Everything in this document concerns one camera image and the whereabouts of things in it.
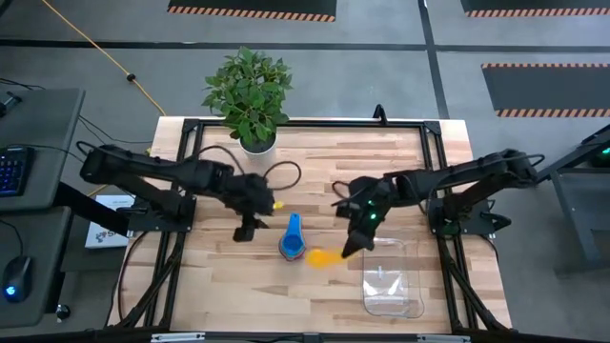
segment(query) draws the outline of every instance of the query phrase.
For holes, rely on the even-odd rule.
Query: orange striped tape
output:
[[[225,15],[238,16],[245,18],[263,18],[263,19],[285,19],[285,20],[300,20],[300,21],[315,21],[331,23],[335,21],[333,15],[328,14],[311,14],[311,13],[290,13],[278,12],[270,10],[230,10],[230,9],[213,9],[213,8],[197,8],[184,6],[170,6],[169,13],[182,14],[208,14],[208,15]]]
[[[511,109],[497,110],[502,118],[602,118],[610,117],[610,109]]]
[[[487,68],[608,68],[607,63],[483,63]]]
[[[472,18],[488,17],[529,17],[529,16],[560,16],[560,15],[608,15],[610,9],[537,9],[537,10],[472,10],[466,16]]]

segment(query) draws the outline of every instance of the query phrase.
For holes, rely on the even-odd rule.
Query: keyboard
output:
[[[0,150],[0,197],[23,194],[33,155],[34,149],[28,147]]]

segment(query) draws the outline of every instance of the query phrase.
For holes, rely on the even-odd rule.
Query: computer mouse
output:
[[[2,294],[11,303],[19,303],[30,295],[32,259],[27,256],[13,258],[2,274]]]

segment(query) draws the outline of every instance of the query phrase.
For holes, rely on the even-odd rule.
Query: yellow cable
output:
[[[64,23],[68,24],[68,26],[70,26],[73,30],[75,30],[76,32],[78,32],[78,34],[80,34],[81,36],[83,36],[83,38],[87,39],[89,41],[89,43],[91,43],[96,49],[98,49],[100,52],[102,52],[106,57],[108,57],[108,59],[110,59],[120,70],[122,70],[125,73],[125,76],[129,76],[131,75],[130,72],[128,72],[123,66],[121,66],[120,63],[118,63],[114,58],[112,58],[112,56],[110,56],[109,53],[107,53],[105,50],[103,50],[102,48],[100,48],[97,44],[95,44],[95,42],[93,42],[92,39],[89,38],[89,36],[87,34],[85,34],[83,31],[79,30],[73,23],[70,22],[70,20],[66,19],[65,16],[63,16],[59,10],[56,10],[53,6],[51,6],[50,3],[47,2],[47,0],[42,0],[42,2],[47,5],[47,7],[52,10],[55,14],[57,14],[57,16],[59,18],[61,18],[61,20],[64,21]],[[161,106],[154,101],[154,99],[146,92],[146,90],[144,90],[144,87],[142,87],[142,85],[140,85],[139,82],[137,82],[135,79],[133,79],[131,82],[133,82],[140,91],[142,91],[142,94],[144,94],[144,96],[146,96],[149,101],[151,101],[151,103],[159,110],[159,112],[161,112],[162,116],[167,116],[168,114],[165,113],[165,111],[163,111],[163,108],[161,108]],[[92,197],[100,192],[102,192],[103,190],[105,190],[108,187],[108,185],[104,185],[104,186],[100,186],[97,189],[95,189],[93,192],[90,192],[89,194],[87,194],[88,197]]]
[[[93,190],[93,192],[90,192],[89,194],[87,194],[88,197],[92,197],[100,192],[102,192],[103,190],[105,190],[108,187],[108,185],[103,185],[100,186],[98,188],[96,188],[95,190]]]

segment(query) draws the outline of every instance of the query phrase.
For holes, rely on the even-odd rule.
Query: black floor mat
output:
[[[482,69],[497,116],[610,116],[607,63],[485,63]]]
[[[336,0],[171,0],[168,12],[334,22]]]
[[[607,15],[608,0],[461,0],[469,17]]]

